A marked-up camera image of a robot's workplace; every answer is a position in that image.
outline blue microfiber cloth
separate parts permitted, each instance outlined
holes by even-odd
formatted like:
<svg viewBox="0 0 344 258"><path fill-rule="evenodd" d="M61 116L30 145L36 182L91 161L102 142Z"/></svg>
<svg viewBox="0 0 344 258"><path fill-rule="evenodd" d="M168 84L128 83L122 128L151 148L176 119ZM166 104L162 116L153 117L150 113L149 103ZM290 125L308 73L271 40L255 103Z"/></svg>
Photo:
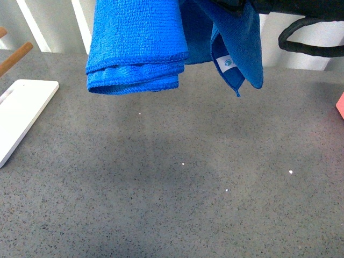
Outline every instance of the blue microfiber cloth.
<svg viewBox="0 0 344 258"><path fill-rule="evenodd" d="M261 88L259 15L246 2L236 18L209 0L97 0L88 90L173 89L184 64L211 60L238 96L245 79Z"/></svg>

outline black strap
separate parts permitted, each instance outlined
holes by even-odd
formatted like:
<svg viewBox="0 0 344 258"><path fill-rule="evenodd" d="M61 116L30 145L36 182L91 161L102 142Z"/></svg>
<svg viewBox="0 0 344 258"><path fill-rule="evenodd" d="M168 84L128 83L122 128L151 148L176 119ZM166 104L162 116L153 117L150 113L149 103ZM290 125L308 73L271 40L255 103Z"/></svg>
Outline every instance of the black strap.
<svg viewBox="0 0 344 258"><path fill-rule="evenodd" d="M287 41L295 31L304 26L312 25L321 22L331 22L329 20L322 20L318 18L302 18L292 23L288 28L286 28L281 35L278 37L278 44L281 49L289 52L304 53L312 56L322 56L324 58L336 58L338 56L344 56L344 46L338 47L318 47L310 46L307 44Z"/></svg>

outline pink object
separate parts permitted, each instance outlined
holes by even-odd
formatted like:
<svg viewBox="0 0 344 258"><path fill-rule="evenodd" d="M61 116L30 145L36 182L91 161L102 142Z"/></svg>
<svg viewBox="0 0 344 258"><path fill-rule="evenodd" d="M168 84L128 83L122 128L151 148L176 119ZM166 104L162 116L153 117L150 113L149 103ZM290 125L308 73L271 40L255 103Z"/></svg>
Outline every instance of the pink object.
<svg viewBox="0 0 344 258"><path fill-rule="evenodd" d="M340 99L337 102L336 105L339 113L342 115L342 117L344 118L344 93L343 95L340 97Z"/></svg>

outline blue towel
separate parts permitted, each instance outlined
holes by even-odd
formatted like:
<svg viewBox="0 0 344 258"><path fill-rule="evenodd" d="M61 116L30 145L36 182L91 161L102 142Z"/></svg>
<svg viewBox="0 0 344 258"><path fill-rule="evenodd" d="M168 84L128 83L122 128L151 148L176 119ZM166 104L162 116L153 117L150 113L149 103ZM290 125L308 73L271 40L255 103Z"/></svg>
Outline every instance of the blue towel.
<svg viewBox="0 0 344 258"><path fill-rule="evenodd" d="M209 0L97 0L90 92L177 88L184 64L211 60L237 96L245 79L262 87L259 15L249 1L236 18Z"/></svg>

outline towel label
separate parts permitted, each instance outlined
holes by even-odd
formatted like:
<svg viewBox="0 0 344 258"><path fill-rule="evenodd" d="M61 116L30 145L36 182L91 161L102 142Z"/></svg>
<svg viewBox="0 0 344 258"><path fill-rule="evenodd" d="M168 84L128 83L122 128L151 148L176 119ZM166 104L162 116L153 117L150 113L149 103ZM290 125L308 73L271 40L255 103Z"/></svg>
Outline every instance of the towel label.
<svg viewBox="0 0 344 258"><path fill-rule="evenodd" d="M220 67L220 70L224 73L225 71L237 67L235 63L233 62L232 58L230 55L225 55L220 58L216 59L217 64Z"/></svg>

